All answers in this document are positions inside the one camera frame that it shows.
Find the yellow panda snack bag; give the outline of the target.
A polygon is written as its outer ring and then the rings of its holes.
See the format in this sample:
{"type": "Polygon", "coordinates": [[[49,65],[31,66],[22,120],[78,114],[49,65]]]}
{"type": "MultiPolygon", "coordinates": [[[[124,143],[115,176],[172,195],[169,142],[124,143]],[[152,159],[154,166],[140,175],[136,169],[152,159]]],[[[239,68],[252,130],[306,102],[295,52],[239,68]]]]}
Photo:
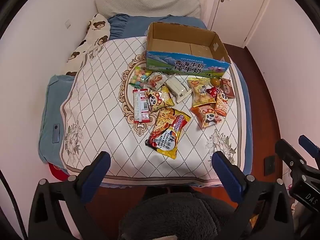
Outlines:
{"type": "Polygon", "coordinates": [[[148,103],[151,113],[156,112],[163,107],[175,105],[166,85],[163,85],[159,91],[148,92],[148,103]]]}

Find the yellow red noodle packet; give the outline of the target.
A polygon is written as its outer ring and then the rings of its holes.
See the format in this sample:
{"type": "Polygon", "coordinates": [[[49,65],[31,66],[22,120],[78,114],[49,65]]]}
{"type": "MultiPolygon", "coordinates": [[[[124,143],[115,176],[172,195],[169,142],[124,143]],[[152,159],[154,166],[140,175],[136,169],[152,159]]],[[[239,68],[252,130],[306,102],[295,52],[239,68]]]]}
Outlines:
{"type": "Polygon", "coordinates": [[[161,108],[145,145],[164,156],[176,159],[182,128],[190,119],[191,117],[182,111],[171,107],[161,108]]]}

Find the black fuzzy seat cushion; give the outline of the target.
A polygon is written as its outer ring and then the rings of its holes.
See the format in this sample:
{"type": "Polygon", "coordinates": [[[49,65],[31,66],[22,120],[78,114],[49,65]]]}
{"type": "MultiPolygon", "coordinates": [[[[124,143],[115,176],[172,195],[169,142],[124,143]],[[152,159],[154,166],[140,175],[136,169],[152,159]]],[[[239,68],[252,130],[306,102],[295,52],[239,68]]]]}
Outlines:
{"type": "Polygon", "coordinates": [[[169,193],[140,202],[120,226],[120,239],[214,239],[234,212],[200,192],[169,193]]]}

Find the white cookie packet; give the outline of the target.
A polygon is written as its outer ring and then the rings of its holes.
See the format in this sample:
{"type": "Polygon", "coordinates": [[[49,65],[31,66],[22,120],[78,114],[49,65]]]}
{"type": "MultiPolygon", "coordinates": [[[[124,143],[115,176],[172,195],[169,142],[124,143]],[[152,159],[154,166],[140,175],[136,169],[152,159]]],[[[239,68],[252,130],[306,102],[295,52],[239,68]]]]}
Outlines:
{"type": "Polygon", "coordinates": [[[145,86],[154,91],[158,91],[165,84],[168,78],[169,76],[166,74],[161,72],[153,72],[147,78],[145,86]]]}

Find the wall socket plate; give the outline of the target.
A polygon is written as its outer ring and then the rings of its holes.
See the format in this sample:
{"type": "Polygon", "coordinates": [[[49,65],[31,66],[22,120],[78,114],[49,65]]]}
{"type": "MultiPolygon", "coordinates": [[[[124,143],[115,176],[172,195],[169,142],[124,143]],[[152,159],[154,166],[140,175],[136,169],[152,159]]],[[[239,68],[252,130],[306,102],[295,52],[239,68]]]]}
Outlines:
{"type": "Polygon", "coordinates": [[[71,23],[70,23],[69,20],[67,20],[67,21],[65,22],[65,26],[66,26],[67,29],[71,26],[71,23]]]}

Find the grey remote on bed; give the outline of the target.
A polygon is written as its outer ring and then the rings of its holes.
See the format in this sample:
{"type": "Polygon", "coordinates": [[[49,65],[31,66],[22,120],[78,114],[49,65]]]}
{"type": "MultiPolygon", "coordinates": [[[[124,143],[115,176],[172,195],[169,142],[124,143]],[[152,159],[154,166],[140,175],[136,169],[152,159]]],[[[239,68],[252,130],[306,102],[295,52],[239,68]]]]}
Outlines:
{"type": "Polygon", "coordinates": [[[53,126],[52,143],[57,144],[60,141],[60,124],[53,126]]]}

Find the colourful candy ball bag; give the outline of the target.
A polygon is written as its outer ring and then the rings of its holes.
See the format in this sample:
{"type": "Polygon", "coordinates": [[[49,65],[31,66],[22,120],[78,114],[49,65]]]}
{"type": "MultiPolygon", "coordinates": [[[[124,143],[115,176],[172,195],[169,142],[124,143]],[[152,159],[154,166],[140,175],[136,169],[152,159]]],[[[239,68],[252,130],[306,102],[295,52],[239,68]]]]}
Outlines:
{"type": "Polygon", "coordinates": [[[148,77],[151,75],[152,71],[145,70],[141,67],[135,67],[133,75],[130,78],[129,84],[137,89],[144,88],[148,77]]]}

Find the yellow biscuit snack bag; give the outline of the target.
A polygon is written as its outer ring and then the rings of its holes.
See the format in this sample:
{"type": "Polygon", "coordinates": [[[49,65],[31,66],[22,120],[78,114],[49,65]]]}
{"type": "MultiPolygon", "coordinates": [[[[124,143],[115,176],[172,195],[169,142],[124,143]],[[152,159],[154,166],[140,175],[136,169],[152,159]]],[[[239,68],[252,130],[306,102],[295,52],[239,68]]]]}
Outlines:
{"type": "Polygon", "coordinates": [[[216,103],[215,98],[207,92],[209,78],[188,78],[188,85],[193,91],[192,107],[199,107],[210,103],[216,103]]]}

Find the red white long snack packet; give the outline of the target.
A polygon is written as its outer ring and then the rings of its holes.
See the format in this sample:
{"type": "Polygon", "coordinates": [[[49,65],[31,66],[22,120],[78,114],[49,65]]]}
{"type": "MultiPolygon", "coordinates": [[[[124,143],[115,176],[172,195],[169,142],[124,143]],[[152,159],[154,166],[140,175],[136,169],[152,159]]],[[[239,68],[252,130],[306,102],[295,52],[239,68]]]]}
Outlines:
{"type": "Polygon", "coordinates": [[[150,122],[148,94],[146,89],[134,89],[133,94],[133,119],[134,123],[150,122]]]}

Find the packaged brown marinated egg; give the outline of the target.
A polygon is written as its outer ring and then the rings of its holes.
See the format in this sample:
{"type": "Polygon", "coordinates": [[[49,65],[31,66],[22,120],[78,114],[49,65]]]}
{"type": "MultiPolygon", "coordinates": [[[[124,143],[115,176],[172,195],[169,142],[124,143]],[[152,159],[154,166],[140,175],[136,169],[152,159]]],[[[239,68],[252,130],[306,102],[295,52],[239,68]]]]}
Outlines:
{"type": "Polygon", "coordinates": [[[212,77],[210,79],[210,83],[213,87],[220,87],[221,86],[221,79],[218,77],[212,77]]]}

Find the orange white panda snack bag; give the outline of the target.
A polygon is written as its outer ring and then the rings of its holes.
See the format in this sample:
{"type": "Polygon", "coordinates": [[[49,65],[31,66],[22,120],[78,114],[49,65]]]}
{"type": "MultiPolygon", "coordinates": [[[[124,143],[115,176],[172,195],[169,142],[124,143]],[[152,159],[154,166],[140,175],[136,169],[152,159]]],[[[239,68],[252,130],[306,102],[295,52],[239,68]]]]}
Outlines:
{"type": "Polygon", "coordinates": [[[215,111],[218,115],[227,116],[228,98],[222,91],[217,93],[215,111]]]}

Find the red object under bed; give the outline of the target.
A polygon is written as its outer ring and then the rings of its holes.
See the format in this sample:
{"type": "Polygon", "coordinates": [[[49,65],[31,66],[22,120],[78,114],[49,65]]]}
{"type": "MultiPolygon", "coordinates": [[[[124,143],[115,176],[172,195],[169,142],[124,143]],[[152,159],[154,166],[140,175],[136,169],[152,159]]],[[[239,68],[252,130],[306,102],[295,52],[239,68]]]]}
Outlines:
{"type": "Polygon", "coordinates": [[[51,164],[51,163],[48,163],[48,166],[49,166],[49,169],[50,169],[50,172],[51,174],[57,179],[57,180],[60,180],[60,181],[66,181],[69,177],[69,174],[66,173],[64,170],[62,170],[61,168],[51,164]]]}

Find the brown snack packet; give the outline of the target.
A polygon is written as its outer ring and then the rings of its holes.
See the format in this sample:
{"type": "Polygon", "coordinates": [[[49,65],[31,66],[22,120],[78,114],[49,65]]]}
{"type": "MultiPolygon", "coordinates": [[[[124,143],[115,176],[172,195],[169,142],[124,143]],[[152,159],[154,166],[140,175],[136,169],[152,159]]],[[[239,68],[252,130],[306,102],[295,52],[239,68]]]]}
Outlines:
{"type": "Polygon", "coordinates": [[[227,96],[227,98],[229,98],[229,99],[235,98],[234,90],[233,90],[232,83],[231,83],[230,79],[221,78],[220,87],[223,90],[225,96],[227,96]]]}

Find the white beige snack pack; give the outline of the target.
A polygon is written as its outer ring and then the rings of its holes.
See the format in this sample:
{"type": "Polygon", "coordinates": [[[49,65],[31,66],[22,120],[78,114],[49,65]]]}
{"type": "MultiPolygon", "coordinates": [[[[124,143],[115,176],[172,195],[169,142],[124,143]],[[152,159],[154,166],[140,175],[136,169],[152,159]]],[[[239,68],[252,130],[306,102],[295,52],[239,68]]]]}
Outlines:
{"type": "Polygon", "coordinates": [[[176,102],[180,103],[186,99],[193,91],[187,88],[176,76],[171,76],[165,82],[169,91],[174,95],[176,102]]]}

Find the small red pyramid snack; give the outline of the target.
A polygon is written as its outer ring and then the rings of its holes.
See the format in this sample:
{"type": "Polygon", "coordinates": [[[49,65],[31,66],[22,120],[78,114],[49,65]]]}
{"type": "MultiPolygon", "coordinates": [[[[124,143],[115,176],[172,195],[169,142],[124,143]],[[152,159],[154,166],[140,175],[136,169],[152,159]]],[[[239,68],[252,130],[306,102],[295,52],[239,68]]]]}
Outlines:
{"type": "Polygon", "coordinates": [[[219,89],[217,87],[211,87],[206,89],[206,92],[211,95],[213,98],[217,97],[217,94],[219,92],[219,89]]]}

